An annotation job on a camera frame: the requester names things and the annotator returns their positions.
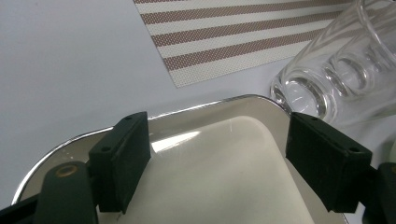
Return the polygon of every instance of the white surface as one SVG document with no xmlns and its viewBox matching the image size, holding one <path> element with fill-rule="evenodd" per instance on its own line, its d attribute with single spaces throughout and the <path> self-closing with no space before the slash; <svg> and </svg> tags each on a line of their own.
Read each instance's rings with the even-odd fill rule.
<svg viewBox="0 0 396 224">
<path fill-rule="evenodd" d="M 100 214 L 101 223 L 314 223 L 260 121 L 227 119 L 166 140 L 172 146 L 153 143 L 126 215 Z"/>
<path fill-rule="evenodd" d="M 157 115 L 268 95 L 287 61 L 176 89 L 132 0 L 0 1 L 0 208 L 65 140 L 142 110 Z M 369 148 L 389 150 L 396 136 L 391 121 L 351 132 Z"/>
</svg>

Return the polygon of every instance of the woven placemat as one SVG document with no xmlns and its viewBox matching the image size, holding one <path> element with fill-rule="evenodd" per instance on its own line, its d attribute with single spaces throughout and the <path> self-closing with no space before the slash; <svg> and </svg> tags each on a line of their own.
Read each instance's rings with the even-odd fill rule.
<svg viewBox="0 0 396 224">
<path fill-rule="evenodd" d="M 350 0 L 134 0 L 177 87 L 295 56 Z"/>
</svg>

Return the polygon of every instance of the glass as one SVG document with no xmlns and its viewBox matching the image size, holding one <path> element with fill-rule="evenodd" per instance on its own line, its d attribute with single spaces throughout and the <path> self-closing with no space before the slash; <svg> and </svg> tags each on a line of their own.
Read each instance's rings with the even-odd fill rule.
<svg viewBox="0 0 396 224">
<path fill-rule="evenodd" d="M 396 112 L 396 3 L 356 0 L 275 77 L 289 112 L 335 127 Z"/>
</svg>

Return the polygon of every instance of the metal tray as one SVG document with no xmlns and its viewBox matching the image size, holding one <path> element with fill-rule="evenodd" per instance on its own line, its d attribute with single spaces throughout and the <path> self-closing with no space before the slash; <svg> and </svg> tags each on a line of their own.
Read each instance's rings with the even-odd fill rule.
<svg viewBox="0 0 396 224">
<path fill-rule="evenodd" d="M 289 116 L 244 95 L 148 120 L 152 158 L 126 215 L 102 223 L 346 223 L 328 213 L 285 158 Z M 45 173 L 86 161 L 111 128 L 86 133 L 48 153 L 23 179 L 13 203 L 40 191 Z"/>
</svg>

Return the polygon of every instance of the white table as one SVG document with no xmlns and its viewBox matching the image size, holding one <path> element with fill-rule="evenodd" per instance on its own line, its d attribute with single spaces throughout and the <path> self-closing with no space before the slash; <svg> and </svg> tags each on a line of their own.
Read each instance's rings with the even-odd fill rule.
<svg viewBox="0 0 396 224">
<path fill-rule="evenodd" d="M 0 209 L 32 166 L 65 140 L 139 111 L 158 115 L 241 94 L 268 96 L 288 61 L 177 89 L 133 0 L 1 1 Z M 368 148 L 388 149 L 395 122 L 346 132 Z"/>
</svg>

